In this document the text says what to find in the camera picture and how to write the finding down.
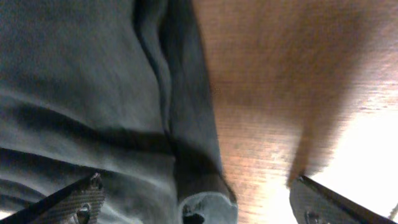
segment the black object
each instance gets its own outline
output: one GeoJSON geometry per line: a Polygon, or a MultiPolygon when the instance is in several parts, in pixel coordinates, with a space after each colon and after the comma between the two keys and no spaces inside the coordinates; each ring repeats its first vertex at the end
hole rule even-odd
{"type": "Polygon", "coordinates": [[[102,181],[96,173],[1,220],[0,224],[95,224],[104,200],[102,181]]]}
{"type": "Polygon", "coordinates": [[[306,176],[301,176],[293,182],[290,205],[298,224],[396,224],[306,176]]]}

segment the black cloth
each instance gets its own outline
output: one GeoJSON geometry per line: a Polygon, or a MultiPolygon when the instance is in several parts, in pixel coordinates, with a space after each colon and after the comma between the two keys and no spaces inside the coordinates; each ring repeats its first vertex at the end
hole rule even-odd
{"type": "Polygon", "coordinates": [[[98,223],[237,222],[190,1],[4,0],[0,62],[0,210],[98,171],[98,223]]]}

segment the brown wood surface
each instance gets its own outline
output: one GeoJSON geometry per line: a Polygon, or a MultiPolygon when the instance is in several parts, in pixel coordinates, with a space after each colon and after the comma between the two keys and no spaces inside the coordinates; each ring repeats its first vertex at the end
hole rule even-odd
{"type": "Polygon", "coordinates": [[[304,172],[388,217],[398,202],[396,0],[194,0],[239,223],[294,223],[304,172]]]}

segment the wooden surface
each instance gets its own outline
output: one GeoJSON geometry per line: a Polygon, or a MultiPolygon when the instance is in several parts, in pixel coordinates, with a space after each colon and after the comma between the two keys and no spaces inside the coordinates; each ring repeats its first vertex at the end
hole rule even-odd
{"type": "Polygon", "coordinates": [[[398,191],[398,2],[194,0],[239,223],[295,223],[305,172],[384,216],[398,191]]]}

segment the fabric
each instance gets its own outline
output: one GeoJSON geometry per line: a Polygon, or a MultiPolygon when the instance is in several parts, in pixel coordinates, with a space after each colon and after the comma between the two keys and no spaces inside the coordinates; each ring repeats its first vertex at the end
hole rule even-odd
{"type": "Polygon", "coordinates": [[[0,210],[94,171],[98,223],[237,222],[186,0],[5,0],[0,210]]]}

